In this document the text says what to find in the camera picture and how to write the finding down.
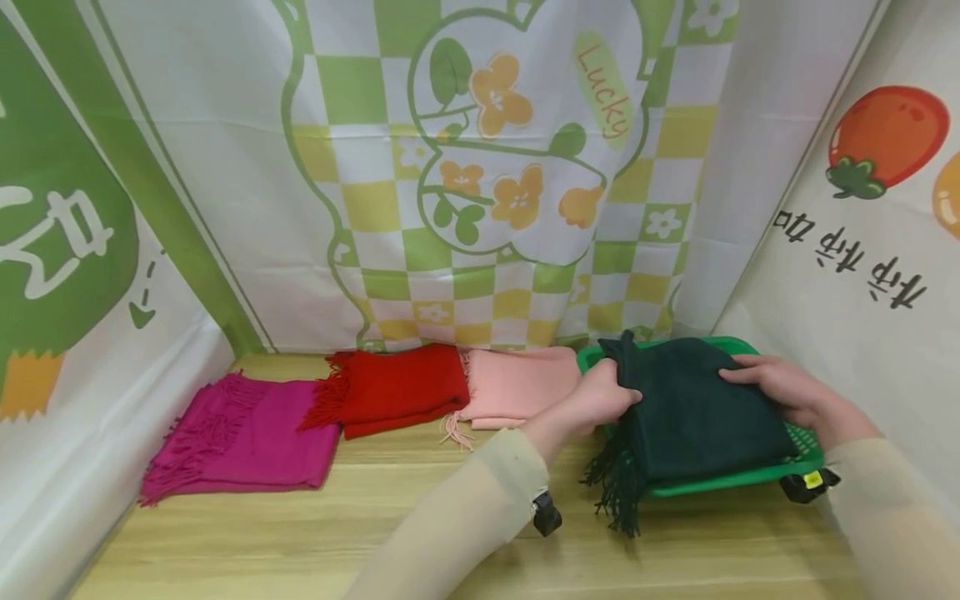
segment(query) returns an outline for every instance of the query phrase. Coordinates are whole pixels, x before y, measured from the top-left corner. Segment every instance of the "pink scarf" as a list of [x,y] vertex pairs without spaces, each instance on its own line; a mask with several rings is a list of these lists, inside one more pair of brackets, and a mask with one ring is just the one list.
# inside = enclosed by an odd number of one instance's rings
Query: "pink scarf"
[[340,428],[296,431],[317,385],[230,373],[204,386],[151,461],[141,506],[183,493],[318,488],[330,470]]
[[563,347],[520,352],[469,350],[465,364],[470,402],[444,420],[444,441],[452,439],[469,449],[473,438],[459,430],[458,421],[470,421],[474,430],[519,427],[564,399],[581,377],[577,353]]

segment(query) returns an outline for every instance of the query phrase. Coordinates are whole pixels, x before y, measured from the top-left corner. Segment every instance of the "green tray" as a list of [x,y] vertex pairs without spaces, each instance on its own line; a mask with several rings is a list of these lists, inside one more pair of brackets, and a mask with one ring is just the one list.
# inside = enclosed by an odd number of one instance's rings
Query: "green tray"
[[[759,354],[754,347],[743,340],[722,336],[703,338],[705,342],[724,350],[728,354]],[[666,340],[656,342],[636,342],[638,348],[649,348],[662,344]],[[603,350],[597,347],[584,348],[577,353],[577,364],[581,372],[587,370],[600,362],[603,358]],[[817,444],[817,438],[812,431],[802,429],[790,423],[786,423],[787,431],[793,438],[797,449],[800,450],[800,456],[796,458],[787,458],[781,465],[772,467],[755,468],[740,473],[714,477],[693,483],[684,483],[675,486],[662,486],[650,490],[650,495],[657,497],[669,497],[682,495],[685,493],[709,492],[711,490],[723,490],[725,488],[738,488],[740,486],[751,486],[758,483],[767,483],[777,481],[787,475],[806,475],[821,468],[824,465],[824,450]],[[613,433],[614,425],[604,428],[604,433],[610,437]]]

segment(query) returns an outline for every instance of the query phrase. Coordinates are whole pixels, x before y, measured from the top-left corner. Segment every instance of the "cloth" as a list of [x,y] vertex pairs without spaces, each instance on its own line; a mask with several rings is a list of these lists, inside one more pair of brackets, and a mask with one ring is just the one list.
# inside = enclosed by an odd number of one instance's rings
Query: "cloth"
[[472,449],[471,436],[457,427],[470,421],[476,430],[519,427],[564,399],[580,382],[577,353],[571,348],[520,352],[470,350],[465,358],[470,402],[444,422],[446,439]]
[[797,454],[769,397],[757,386],[720,378],[720,369],[740,368],[723,350],[696,338],[641,349],[630,330],[600,346],[616,361],[620,385],[643,393],[587,469],[585,482],[602,484],[597,510],[612,515],[612,529],[639,533],[636,506],[651,487],[765,467]]
[[[885,440],[864,440],[838,446],[827,462],[843,481],[818,502],[836,515],[870,597],[960,598],[960,543],[897,451]],[[543,459],[526,436],[497,433],[418,503],[372,554],[346,600],[446,598],[533,517],[531,503],[547,484]]]
[[204,386],[143,479],[140,504],[168,495],[318,488],[340,438],[329,425],[297,433],[314,381],[258,381],[231,373]]
[[440,419],[467,406],[459,350],[430,344],[399,354],[337,352],[300,430],[340,422],[348,440]]

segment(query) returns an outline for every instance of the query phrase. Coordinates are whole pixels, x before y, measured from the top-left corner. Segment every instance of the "sheer sleeve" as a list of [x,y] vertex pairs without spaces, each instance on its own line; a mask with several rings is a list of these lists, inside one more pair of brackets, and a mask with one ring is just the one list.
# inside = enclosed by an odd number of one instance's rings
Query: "sheer sleeve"
[[533,518],[547,483],[546,464],[526,435],[500,431],[420,500],[345,600],[446,598]]
[[886,440],[834,448],[842,481],[829,506],[850,544],[870,598],[960,598],[960,542],[910,467]]

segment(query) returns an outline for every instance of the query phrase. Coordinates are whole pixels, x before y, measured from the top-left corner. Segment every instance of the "orange fruit illustration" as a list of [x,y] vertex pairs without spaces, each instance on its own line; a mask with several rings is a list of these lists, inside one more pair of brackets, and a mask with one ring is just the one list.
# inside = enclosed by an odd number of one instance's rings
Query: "orange fruit illustration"
[[960,239],[960,153],[947,161],[933,182],[933,216]]
[[933,158],[947,139],[949,112],[930,92],[878,87],[844,113],[830,139],[827,179],[835,198],[879,198]]

